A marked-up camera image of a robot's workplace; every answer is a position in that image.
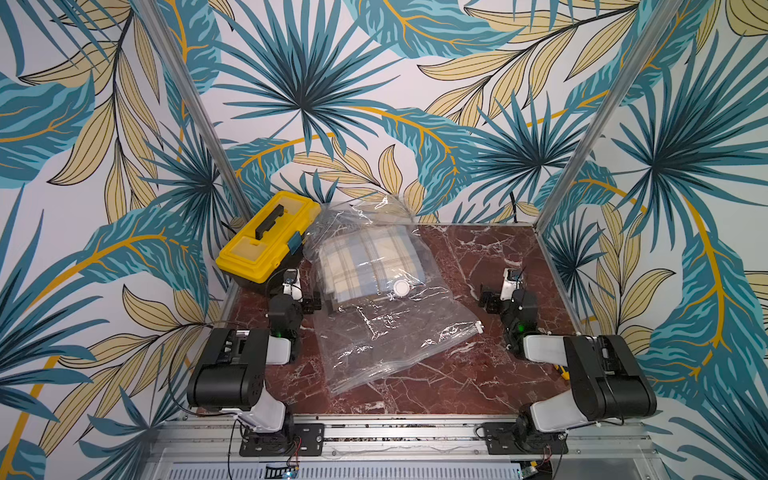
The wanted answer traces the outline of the light plaid blanket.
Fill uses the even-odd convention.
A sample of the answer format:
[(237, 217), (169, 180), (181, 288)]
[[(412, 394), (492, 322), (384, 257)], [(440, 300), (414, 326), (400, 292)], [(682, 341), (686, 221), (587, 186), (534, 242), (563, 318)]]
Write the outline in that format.
[(393, 295), (392, 284), (408, 280), (411, 292), (426, 283), (415, 237), (402, 225), (365, 227), (319, 246), (324, 293), (337, 303)]

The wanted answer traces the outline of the clear plastic vacuum bag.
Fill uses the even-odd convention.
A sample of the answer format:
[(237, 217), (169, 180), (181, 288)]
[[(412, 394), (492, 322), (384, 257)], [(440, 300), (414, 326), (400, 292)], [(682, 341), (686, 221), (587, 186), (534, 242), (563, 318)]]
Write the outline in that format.
[[(326, 295), (318, 270), (321, 243), (365, 227), (390, 225), (402, 225), (414, 235), (426, 283), (403, 298), (381, 295), (337, 303)], [(307, 230), (304, 255), (313, 290), (322, 298), (314, 330), (332, 395), (409, 369), (483, 331), (477, 316), (444, 280), (415, 217), (392, 196), (324, 207)]]

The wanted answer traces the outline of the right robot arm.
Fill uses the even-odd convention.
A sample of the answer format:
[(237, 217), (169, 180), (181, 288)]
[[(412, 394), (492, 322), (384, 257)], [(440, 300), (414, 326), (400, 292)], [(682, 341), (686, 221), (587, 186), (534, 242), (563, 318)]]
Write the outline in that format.
[(485, 290), (478, 304), (499, 316), (513, 356), (563, 367), (569, 375), (568, 390), (523, 406), (515, 421), (482, 424), (480, 438), (489, 454), (564, 454), (571, 430), (656, 413), (656, 395), (622, 336), (542, 333), (537, 297), (524, 289)]

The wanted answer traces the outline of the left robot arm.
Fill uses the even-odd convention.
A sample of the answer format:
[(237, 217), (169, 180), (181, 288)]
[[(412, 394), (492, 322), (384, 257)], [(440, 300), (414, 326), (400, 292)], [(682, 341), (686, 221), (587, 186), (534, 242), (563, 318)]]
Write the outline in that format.
[(300, 353), (300, 326), (322, 306), (317, 295), (296, 300), (278, 294), (268, 302), (267, 328), (215, 328), (186, 389), (190, 406), (231, 416), (242, 427), (242, 457), (318, 457), (325, 426), (297, 425), (287, 405), (267, 390), (269, 366), (287, 365)]

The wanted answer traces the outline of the white vacuum valve cap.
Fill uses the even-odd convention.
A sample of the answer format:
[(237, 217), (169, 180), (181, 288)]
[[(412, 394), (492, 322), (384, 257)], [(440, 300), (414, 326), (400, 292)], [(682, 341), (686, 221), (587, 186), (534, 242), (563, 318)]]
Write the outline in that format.
[(395, 297), (407, 297), (411, 291), (411, 284), (408, 280), (398, 279), (392, 284), (392, 293)]

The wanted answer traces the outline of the yellow black toolbox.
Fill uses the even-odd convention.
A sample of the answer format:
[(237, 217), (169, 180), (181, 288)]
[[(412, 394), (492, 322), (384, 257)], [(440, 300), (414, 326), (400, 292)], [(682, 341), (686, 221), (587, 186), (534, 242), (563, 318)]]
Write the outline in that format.
[(321, 211), (308, 197), (275, 194), (222, 248), (217, 267), (244, 288), (265, 287), (275, 272), (301, 261), (304, 234)]

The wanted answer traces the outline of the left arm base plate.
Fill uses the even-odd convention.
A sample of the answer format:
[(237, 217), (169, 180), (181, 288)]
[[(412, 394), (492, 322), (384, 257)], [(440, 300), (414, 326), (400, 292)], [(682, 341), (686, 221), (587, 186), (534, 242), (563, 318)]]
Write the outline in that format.
[(302, 423), (285, 425), (275, 433), (246, 433), (242, 439), (239, 455), (246, 458), (319, 457), (323, 451), (325, 425), (323, 423)]

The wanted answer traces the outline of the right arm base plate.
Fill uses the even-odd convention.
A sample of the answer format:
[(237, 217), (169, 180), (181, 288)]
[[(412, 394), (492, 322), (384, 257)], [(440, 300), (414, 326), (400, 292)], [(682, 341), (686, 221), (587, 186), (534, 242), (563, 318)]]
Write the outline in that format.
[(559, 455), (568, 452), (563, 432), (543, 433), (516, 422), (485, 422), (479, 437), (489, 455)]

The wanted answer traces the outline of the aluminium front rail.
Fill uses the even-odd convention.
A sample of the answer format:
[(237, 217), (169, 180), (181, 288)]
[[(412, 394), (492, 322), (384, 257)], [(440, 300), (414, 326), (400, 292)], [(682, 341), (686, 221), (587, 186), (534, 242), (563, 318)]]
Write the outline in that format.
[(172, 421), (154, 435), (143, 479), (666, 479), (638, 422), (561, 435), (539, 453), (504, 445), (484, 431), (502, 415), (299, 415), (295, 446), (244, 457), (223, 418)]

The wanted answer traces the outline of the left aluminium corner post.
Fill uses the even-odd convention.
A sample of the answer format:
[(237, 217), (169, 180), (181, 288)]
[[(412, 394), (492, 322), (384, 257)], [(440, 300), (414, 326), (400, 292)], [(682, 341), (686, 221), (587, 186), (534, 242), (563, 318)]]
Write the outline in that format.
[(174, 44), (174, 38), (162, 17), (157, 3), (150, 0), (138, 0), (135, 2), (135, 6), (145, 23), (150, 38), (155, 42), (158, 52), (178, 88), (182, 102), (189, 109), (191, 119), (211, 153), (224, 184), (231, 193), (236, 209), (243, 218), (251, 218), (254, 215), (251, 204), (237, 183), (235, 172), (228, 160), (226, 151), (205, 111), (200, 95), (182, 59), (182, 54)]

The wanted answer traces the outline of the aluminium corner post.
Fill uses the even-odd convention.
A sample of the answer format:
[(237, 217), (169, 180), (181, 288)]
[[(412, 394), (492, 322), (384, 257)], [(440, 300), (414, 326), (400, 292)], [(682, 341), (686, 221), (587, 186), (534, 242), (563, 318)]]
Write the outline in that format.
[(236, 209), (243, 218), (251, 218), (254, 215), (251, 204), (237, 183), (235, 172), (228, 160), (226, 151), (205, 111), (200, 95), (182, 59), (182, 54), (174, 44), (174, 38), (162, 17), (157, 3), (150, 0), (138, 0), (135, 2), (135, 6), (145, 23), (150, 38), (155, 42), (158, 52), (178, 88), (182, 102), (189, 109), (191, 119), (211, 153), (224, 184), (231, 193)]
[(662, 37), (668, 24), (674, 19), (681, 4), (681, 0), (662, 1), (654, 10), (647, 28), (639, 36), (637, 46), (629, 55), (626, 66), (618, 73), (612, 88), (607, 94), (607, 98), (597, 110), (571, 161), (562, 170), (558, 183), (552, 189), (544, 209), (534, 224), (538, 235), (541, 235), (551, 224), (557, 207), (568, 193), (571, 183), (581, 170), (588, 154), (592, 151), (594, 144), (600, 137), (603, 128), (613, 112), (619, 107), (637, 76), (644, 69), (647, 59), (653, 53), (657, 42)]

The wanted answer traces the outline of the right aluminium corner post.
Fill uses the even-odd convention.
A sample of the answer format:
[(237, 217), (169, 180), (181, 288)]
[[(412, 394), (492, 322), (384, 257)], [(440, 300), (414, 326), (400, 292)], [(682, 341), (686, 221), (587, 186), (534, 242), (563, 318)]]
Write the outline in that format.
[(558, 183), (552, 189), (544, 209), (534, 224), (538, 235), (541, 235), (551, 224), (557, 207), (568, 193), (571, 183), (581, 170), (588, 154), (592, 151), (594, 144), (600, 137), (603, 128), (613, 112), (619, 107), (637, 76), (644, 69), (647, 59), (653, 53), (657, 42), (662, 37), (668, 24), (674, 19), (681, 4), (681, 0), (662, 1), (654, 10), (647, 28), (639, 36), (637, 46), (629, 55), (626, 66), (618, 73), (612, 88), (607, 94), (607, 98), (597, 110), (571, 161), (562, 170)]

